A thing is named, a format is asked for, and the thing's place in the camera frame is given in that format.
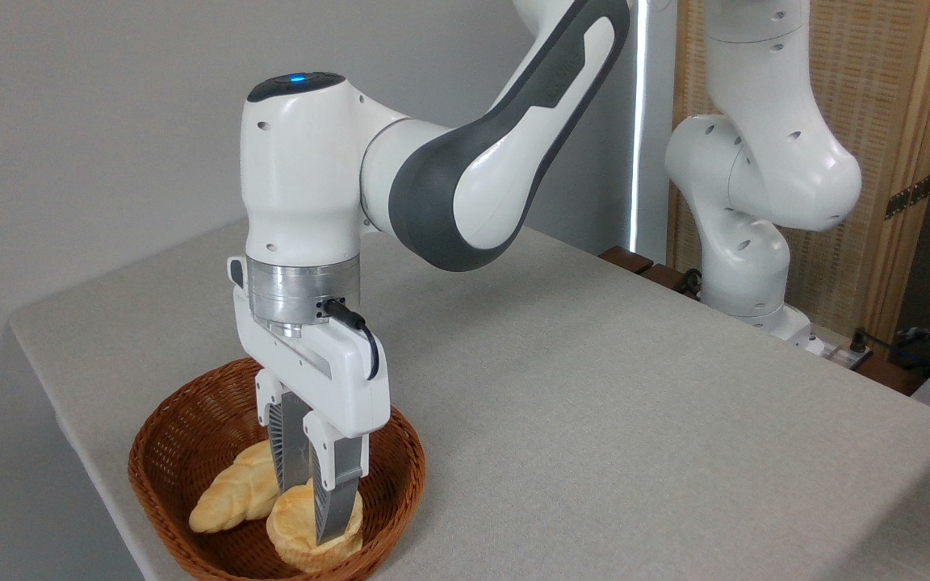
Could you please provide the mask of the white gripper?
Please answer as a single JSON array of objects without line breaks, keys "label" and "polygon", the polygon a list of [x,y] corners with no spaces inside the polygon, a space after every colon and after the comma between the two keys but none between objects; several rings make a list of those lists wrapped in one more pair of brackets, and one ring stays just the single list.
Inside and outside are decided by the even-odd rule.
[{"label": "white gripper", "polygon": [[228,274],[237,334],[265,368],[255,378],[256,406],[279,489],[312,474],[316,543],[328,543],[346,532],[368,474],[367,433],[390,419],[383,346],[372,373],[370,340],[325,311],[329,300],[358,310],[359,257],[320,267],[230,257]]}]

